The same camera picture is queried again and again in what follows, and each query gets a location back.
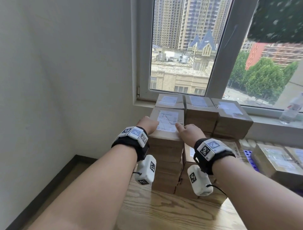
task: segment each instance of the blurred dark object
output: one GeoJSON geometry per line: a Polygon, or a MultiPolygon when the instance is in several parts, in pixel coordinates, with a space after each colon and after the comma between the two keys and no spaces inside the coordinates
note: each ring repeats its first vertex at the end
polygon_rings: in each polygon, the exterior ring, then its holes
{"type": "Polygon", "coordinates": [[[263,43],[303,43],[303,1],[259,0],[248,39],[263,43]]]}

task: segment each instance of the plastic water bottle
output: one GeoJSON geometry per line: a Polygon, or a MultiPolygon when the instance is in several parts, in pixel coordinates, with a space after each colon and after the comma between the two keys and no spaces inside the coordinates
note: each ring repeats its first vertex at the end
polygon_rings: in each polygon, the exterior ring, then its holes
{"type": "Polygon", "coordinates": [[[296,118],[302,106],[303,92],[301,92],[298,97],[295,97],[290,101],[289,105],[286,107],[280,117],[280,122],[283,124],[289,124],[290,122],[292,122],[296,118]]]}

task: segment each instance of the black wrist strap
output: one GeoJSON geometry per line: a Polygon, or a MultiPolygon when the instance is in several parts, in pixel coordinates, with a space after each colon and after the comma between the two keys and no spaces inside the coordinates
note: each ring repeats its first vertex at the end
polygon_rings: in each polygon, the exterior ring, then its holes
{"type": "MultiPolygon", "coordinates": [[[[147,135],[145,129],[143,129],[142,127],[137,126],[138,128],[142,129],[144,131],[144,133],[147,135]]],[[[113,144],[112,144],[112,148],[115,145],[118,144],[122,144],[122,145],[126,145],[126,146],[130,146],[133,147],[136,150],[137,153],[137,162],[138,161],[142,161],[145,159],[147,150],[149,149],[149,144],[148,142],[145,144],[144,148],[142,148],[139,144],[139,142],[137,140],[134,140],[130,137],[119,137],[113,144]]]]}
{"type": "MultiPolygon", "coordinates": [[[[197,151],[197,148],[206,140],[209,140],[210,138],[201,138],[199,140],[197,140],[195,146],[194,146],[194,150],[195,150],[195,155],[196,154],[200,154],[200,152],[197,151]]],[[[196,161],[197,165],[200,167],[200,169],[205,172],[206,174],[208,175],[213,175],[213,172],[212,172],[212,165],[214,164],[215,161],[219,160],[219,159],[222,159],[224,157],[227,157],[227,156],[233,156],[233,157],[236,157],[234,155],[233,152],[229,152],[229,151],[223,151],[223,152],[220,152],[220,153],[217,153],[213,156],[213,158],[210,160],[210,161],[203,161],[203,162],[198,162],[196,160],[196,156],[194,155],[194,160],[196,161]]]]}

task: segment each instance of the white wall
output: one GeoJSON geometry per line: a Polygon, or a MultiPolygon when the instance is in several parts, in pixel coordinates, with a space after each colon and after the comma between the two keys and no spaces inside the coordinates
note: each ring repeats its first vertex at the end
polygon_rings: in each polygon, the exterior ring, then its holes
{"type": "Polygon", "coordinates": [[[150,108],[133,106],[131,3],[23,0],[76,153],[98,158],[150,108]]]}
{"type": "Polygon", "coordinates": [[[0,0],[0,229],[73,157],[17,0],[0,0]]]}

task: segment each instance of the white controller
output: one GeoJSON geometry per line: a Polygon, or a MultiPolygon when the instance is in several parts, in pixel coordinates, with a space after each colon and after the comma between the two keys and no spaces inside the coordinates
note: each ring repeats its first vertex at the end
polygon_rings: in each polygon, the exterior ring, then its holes
{"type": "Polygon", "coordinates": [[[138,162],[137,172],[135,174],[135,180],[141,184],[152,184],[155,178],[156,171],[156,159],[152,155],[147,155],[143,161],[138,162]]]}
{"type": "Polygon", "coordinates": [[[214,191],[212,186],[206,187],[206,185],[211,184],[211,182],[208,175],[202,172],[199,166],[192,165],[188,168],[187,173],[194,193],[197,196],[208,196],[214,191]]]}

